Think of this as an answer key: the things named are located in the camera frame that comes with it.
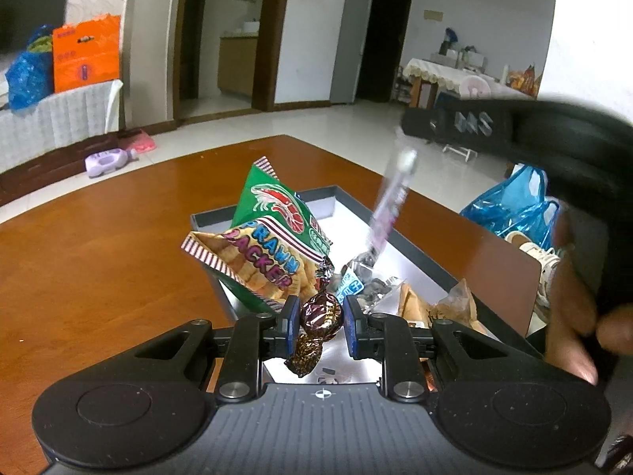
wooden table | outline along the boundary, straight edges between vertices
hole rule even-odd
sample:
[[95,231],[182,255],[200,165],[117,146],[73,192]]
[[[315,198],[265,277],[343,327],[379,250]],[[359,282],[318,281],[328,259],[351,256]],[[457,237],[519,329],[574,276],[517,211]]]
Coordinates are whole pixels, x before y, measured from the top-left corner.
[[[381,184],[372,171],[277,136],[132,171],[0,225],[1,473],[45,467],[30,413],[51,383],[191,319],[228,325],[180,244],[190,214],[235,204],[263,155],[295,190],[338,184],[372,207]],[[397,228],[526,333],[536,261],[416,193]]]

orange bag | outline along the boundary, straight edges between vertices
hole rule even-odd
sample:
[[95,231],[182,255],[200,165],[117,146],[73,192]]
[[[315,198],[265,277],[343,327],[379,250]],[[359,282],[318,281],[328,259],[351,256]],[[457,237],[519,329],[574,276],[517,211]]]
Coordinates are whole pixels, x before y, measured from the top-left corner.
[[101,15],[53,31],[55,92],[119,78],[121,16]]

screw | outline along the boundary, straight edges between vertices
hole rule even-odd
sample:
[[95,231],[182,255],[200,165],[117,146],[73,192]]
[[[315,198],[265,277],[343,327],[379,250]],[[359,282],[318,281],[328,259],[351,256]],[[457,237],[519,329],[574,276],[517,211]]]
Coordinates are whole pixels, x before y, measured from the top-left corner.
[[424,393],[424,388],[421,384],[408,380],[394,385],[394,393],[400,398],[418,398]]
[[242,398],[243,396],[248,395],[251,388],[248,387],[248,384],[243,382],[228,382],[223,384],[220,388],[220,394],[224,398]]

light brown cabinet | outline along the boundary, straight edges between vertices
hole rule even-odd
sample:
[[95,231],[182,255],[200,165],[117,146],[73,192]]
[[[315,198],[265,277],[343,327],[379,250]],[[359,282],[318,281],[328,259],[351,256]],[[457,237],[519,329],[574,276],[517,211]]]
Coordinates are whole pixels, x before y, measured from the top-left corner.
[[218,88],[248,97],[252,96],[257,40],[258,38],[254,36],[220,39]]

white shoe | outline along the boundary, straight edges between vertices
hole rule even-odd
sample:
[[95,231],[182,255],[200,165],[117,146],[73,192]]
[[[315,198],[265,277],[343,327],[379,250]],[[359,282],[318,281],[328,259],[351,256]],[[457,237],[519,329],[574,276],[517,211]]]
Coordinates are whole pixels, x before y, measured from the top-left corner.
[[539,245],[534,244],[523,232],[514,231],[506,236],[506,241],[517,246],[530,257],[534,257],[540,263],[539,289],[536,293],[535,311],[538,317],[545,323],[550,322],[550,302],[548,294],[556,265],[560,262],[560,257],[554,253],[554,249],[543,250]]

